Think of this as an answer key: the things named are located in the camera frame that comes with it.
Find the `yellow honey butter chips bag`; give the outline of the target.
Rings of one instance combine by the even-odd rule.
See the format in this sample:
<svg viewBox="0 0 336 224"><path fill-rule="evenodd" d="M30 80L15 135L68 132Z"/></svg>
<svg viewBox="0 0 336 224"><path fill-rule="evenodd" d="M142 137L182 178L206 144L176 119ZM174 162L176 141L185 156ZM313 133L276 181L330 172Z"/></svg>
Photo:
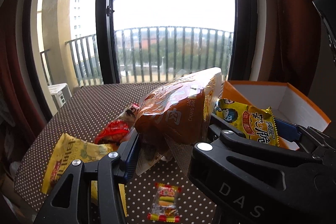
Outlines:
<svg viewBox="0 0 336 224"><path fill-rule="evenodd" d="M50 194L62 174L73 160L79 159L82 162L100 160L110 152L117 151L115 143L94 144L75 138L67 133L61 134L50 157L41 192Z"/></svg>

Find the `yellow crispy noodle snack bag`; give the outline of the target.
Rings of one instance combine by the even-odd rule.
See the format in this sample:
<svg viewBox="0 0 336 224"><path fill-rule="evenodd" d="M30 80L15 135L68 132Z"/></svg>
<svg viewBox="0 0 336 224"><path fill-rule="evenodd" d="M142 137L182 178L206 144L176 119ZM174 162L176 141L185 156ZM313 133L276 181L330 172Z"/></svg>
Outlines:
<svg viewBox="0 0 336 224"><path fill-rule="evenodd" d="M279 147L279 139L271 108L218 99L213 113L241 131L247 139Z"/></svg>

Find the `red cartoon face snack bag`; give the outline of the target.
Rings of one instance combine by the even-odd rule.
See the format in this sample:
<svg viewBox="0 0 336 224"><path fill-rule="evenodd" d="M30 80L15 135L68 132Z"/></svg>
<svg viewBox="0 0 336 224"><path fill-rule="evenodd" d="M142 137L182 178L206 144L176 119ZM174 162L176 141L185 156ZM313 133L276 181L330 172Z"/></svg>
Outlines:
<svg viewBox="0 0 336 224"><path fill-rule="evenodd" d="M95 144L120 144L130 134L131 128L135 124L139 105L131 104L113 121L109 122L103 130L95 137Z"/></svg>

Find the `burger gummy candy packet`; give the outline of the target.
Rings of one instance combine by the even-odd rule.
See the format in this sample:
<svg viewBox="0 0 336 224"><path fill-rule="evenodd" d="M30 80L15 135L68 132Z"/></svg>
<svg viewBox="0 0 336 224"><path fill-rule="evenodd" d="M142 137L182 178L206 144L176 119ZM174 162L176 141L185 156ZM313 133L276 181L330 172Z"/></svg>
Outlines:
<svg viewBox="0 0 336 224"><path fill-rule="evenodd" d="M178 198L181 187L156 182L155 189L156 194L147 219L165 223L179 223Z"/></svg>

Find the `orange meat snack bag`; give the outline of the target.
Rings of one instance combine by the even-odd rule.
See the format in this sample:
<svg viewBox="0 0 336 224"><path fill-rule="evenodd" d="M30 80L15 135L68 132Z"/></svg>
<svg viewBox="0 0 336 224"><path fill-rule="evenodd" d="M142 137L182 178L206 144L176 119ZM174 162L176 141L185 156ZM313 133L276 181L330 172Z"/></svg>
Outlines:
<svg viewBox="0 0 336 224"><path fill-rule="evenodd" d="M173 157L188 173L193 146L207 140L221 88L222 70L213 67L163 84L143 99L134 125L141 140L137 175L163 157Z"/></svg>

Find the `orange cardboard box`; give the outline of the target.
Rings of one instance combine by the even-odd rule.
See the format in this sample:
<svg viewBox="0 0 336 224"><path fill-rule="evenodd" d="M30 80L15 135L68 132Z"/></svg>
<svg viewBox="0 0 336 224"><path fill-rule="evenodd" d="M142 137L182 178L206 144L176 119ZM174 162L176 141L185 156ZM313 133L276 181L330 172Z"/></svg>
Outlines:
<svg viewBox="0 0 336 224"><path fill-rule="evenodd" d="M271 108L274 121L278 118L303 127L310 126L320 132L330 123L329 117L318 106L289 83L226 81L219 99L223 98L259 109ZM229 125L238 131L240 137L247 139L241 131ZM279 147L288 149L280 139L279 143Z"/></svg>

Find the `dark red right curtain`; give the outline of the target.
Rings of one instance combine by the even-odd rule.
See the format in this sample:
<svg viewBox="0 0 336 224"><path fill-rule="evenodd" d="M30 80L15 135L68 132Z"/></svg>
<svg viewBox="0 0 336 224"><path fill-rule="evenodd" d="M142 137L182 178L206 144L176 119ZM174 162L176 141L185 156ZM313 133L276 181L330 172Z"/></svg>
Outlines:
<svg viewBox="0 0 336 224"><path fill-rule="evenodd" d="M308 94L321 21L314 0L235 0L230 80L290 83Z"/></svg>

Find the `dark red curtain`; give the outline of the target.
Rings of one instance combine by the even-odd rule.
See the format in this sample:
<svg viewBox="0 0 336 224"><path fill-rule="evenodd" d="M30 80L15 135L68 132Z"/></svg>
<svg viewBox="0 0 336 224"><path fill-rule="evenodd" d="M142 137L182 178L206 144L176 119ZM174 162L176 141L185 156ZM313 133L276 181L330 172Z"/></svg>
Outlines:
<svg viewBox="0 0 336 224"><path fill-rule="evenodd" d="M1 0L1 91L18 135L32 143L45 122L24 83L17 52L16 19L19 0Z"/></svg>
<svg viewBox="0 0 336 224"><path fill-rule="evenodd" d="M235 0L230 80L290 83L308 94L321 21L314 0Z"/></svg>

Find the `brown polka dot tablecloth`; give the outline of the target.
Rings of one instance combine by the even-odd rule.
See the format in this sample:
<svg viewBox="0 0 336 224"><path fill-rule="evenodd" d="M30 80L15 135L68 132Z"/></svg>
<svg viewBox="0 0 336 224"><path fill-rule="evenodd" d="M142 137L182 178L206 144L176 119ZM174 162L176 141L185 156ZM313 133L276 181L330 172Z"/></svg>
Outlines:
<svg viewBox="0 0 336 224"><path fill-rule="evenodd" d="M159 83L86 86L54 115L27 151L14 179L15 191L37 212L46 199L42 183L54 147L63 133L92 142L96 135L119 116L124 108L137 103L159 87ZM181 223L211 223L216 205L192 184L177 163L159 161L125 187L128 223L150 223L147 219L155 183L180 186L178 212Z"/></svg>

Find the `white air conditioner unit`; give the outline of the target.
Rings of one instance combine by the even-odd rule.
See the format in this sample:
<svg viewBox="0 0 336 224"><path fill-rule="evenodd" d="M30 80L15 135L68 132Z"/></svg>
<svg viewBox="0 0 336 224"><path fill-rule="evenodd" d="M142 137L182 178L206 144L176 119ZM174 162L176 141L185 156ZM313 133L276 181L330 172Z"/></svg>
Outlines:
<svg viewBox="0 0 336 224"><path fill-rule="evenodd" d="M72 97L71 91L66 83L50 85L49 91L57 110L60 110Z"/></svg>

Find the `balcony metal railing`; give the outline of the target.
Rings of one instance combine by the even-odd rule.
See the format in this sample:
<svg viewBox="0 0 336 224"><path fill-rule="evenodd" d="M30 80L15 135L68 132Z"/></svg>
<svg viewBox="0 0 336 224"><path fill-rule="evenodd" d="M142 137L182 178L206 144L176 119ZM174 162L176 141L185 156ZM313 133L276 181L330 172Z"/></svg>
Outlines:
<svg viewBox="0 0 336 224"><path fill-rule="evenodd" d="M121 83L164 82L219 67L228 77L234 33L200 27L156 26L114 33ZM103 83L96 34L76 34L64 43L79 86Z"/></svg>

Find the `dark red left curtain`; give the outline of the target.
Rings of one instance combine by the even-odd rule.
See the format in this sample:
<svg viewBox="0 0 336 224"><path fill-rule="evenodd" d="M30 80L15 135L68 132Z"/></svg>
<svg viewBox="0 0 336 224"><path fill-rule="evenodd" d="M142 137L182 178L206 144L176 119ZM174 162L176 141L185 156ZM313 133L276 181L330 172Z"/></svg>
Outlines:
<svg viewBox="0 0 336 224"><path fill-rule="evenodd" d="M19 0L1 0L1 91L18 135L32 143L45 122L24 83L17 52L16 19Z"/></svg>

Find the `black window frame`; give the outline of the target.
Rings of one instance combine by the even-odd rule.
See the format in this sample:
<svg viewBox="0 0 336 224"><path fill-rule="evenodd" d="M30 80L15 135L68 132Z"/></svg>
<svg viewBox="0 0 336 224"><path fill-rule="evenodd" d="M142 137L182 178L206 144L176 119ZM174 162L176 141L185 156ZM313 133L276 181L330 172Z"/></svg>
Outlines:
<svg viewBox="0 0 336 224"><path fill-rule="evenodd" d="M120 83L114 41L113 0L96 0L96 37L104 84Z"/></svg>

